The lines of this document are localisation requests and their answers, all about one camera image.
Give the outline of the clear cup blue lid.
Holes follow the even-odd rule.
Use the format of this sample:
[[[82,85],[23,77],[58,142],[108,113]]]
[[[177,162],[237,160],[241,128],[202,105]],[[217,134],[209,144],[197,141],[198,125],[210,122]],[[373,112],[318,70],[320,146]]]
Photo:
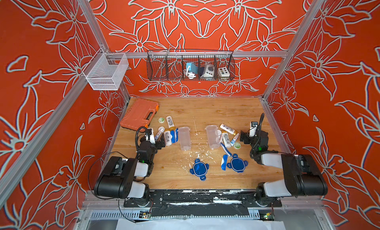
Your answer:
[[[179,127],[178,128],[178,137],[180,141],[180,148],[182,151],[191,150],[191,135],[189,127]]]

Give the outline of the small toothpaste tube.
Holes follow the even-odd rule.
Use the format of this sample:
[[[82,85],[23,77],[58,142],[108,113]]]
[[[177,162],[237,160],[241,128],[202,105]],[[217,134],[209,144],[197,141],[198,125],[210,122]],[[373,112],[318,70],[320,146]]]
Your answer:
[[[234,146],[234,144],[236,143],[236,141],[238,140],[239,138],[239,134],[236,134],[233,139],[231,140],[231,146]]]

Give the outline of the white button box in basket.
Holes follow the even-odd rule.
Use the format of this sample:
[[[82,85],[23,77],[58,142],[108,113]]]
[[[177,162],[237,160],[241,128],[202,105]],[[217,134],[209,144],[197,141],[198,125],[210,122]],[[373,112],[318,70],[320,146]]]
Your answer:
[[[230,72],[227,67],[219,67],[218,68],[218,76],[220,80],[229,80]]]

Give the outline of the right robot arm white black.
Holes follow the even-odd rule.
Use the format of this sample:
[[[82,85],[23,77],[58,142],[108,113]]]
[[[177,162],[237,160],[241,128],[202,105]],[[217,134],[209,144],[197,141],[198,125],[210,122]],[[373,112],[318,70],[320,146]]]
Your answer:
[[[328,185],[318,169],[314,158],[309,155],[296,155],[269,150],[269,134],[262,130],[265,114],[259,122],[251,122],[248,132],[241,131],[240,140],[250,145],[250,158],[257,164],[279,168],[283,179],[261,182],[255,192],[256,201],[265,201],[278,197],[324,196]]]

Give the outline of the clear plastic cup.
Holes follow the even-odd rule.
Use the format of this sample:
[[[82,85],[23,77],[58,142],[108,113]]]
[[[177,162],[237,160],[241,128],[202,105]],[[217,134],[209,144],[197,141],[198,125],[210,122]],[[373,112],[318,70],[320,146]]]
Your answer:
[[[218,127],[216,125],[208,125],[206,126],[205,130],[207,134],[207,142],[209,148],[218,149],[220,147]]]

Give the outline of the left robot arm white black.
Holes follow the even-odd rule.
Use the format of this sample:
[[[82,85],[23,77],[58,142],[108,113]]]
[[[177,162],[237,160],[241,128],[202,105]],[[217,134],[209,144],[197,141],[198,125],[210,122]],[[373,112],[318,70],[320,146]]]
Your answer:
[[[165,143],[162,139],[156,140],[153,129],[139,127],[135,135],[135,145],[135,158],[109,158],[92,189],[96,197],[150,201],[148,184],[138,178],[145,179],[151,175],[155,155],[165,147]]]

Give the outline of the blue white item in basket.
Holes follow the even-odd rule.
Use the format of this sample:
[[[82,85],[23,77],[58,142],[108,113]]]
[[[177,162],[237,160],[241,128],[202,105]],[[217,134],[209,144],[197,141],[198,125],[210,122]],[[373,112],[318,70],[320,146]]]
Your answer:
[[[194,63],[191,63],[191,62],[186,63],[184,75],[185,77],[189,79],[196,78],[198,75],[198,67]]]

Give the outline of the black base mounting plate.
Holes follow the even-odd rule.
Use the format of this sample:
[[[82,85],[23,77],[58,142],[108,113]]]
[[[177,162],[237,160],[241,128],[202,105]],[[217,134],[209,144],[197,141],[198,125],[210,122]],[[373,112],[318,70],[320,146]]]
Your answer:
[[[267,210],[282,207],[280,198],[259,199],[255,190],[151,190],[148,197],[124,200],[125,208],[146,208],[152,218],[260,219]]]

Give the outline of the white bottle gold cap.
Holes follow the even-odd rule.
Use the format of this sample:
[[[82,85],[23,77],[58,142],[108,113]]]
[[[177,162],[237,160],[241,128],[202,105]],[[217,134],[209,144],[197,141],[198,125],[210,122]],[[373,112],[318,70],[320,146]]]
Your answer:
[[[175,125],[174,125],[174,122],[173,122],[173,118],[171,116],[167,116],[166,117],[166,121],[167,121],[167,124],[168,124],[168,129],[169,130],[175,130]]]
[[[229,134],[228,133],[222,133],[222,140],[223,144],[226,148],[231,148],[233,145],[231,144],[231,141],[229,139]]]
[[[234,136],[238,134],[238,132],[235,129],[229,127],[228,125],[221,124],[220,128],[223,129],[223,130],[225,130],[226,132],[234,135]]]
[[[172,145],[171,131],[167,130],[164,132],[164,142],[165,142],[165,146],[171,146]]]

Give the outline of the blue white toothbrush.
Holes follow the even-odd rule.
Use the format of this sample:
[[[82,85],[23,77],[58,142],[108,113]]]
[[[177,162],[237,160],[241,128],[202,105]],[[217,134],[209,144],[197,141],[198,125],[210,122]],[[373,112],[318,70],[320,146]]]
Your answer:
[[[227,147],[222,142],[220,143],[220,145],[221,145],[223,151],[225,152],[225,154],[222,157],[222,161],[221,161],[221,169],[225,171],[227,168],[228,157],[232,157],[232,153],[227,149]]]
[[[176,129],[175,129],[175,142],[176,142],[176,143],[179,141],[179,135],[178,135],[178,133],[179,133],[179,129],[176,128]]]

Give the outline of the clear plastic wall bin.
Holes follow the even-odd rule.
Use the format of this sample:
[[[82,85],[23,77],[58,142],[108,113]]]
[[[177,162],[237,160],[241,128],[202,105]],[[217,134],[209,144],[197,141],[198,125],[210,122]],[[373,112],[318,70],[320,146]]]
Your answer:
[[[84,77],[93,90],[118,90],[129,67],[126,55],[118,64],[111,64],[105,54],[98,54],[83,71]]]

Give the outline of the orange plastic tool case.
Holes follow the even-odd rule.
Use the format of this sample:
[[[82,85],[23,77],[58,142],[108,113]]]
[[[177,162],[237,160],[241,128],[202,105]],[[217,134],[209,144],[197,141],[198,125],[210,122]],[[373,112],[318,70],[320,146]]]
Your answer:
[[[120,126],[132,131],[137,131],[140,127],[148,128],[158,110],[158,102],[137,98],[126,111]]]

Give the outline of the white grey device in basket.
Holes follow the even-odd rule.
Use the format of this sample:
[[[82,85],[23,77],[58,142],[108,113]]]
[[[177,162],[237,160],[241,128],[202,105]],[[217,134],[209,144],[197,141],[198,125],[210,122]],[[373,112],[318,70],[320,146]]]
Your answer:
[[[213,64],[206,63],[205,66],[203,67],[203,70],[200,72],[200,77],[203,79],[212,79],[214,78],[215,74],[215,67]]]

